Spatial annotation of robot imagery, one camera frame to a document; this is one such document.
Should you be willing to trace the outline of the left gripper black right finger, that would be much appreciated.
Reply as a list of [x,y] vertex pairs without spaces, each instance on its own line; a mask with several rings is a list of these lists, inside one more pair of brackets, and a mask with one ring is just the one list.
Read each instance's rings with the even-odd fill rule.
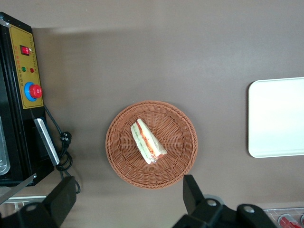
[[275,228],[276,225],[258,206],[240,204],[232,210],[217,199],[205,198],[192,175],[183,177],[183,201],[187,214],[175,228]]

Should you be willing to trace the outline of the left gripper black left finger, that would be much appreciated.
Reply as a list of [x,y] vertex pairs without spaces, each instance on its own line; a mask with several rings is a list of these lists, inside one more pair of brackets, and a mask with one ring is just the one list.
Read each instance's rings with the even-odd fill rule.
[[65,177],[42,202],[32,202],[7,217],[0,218],[2,228],[58,228],[76,202],[76,181]]

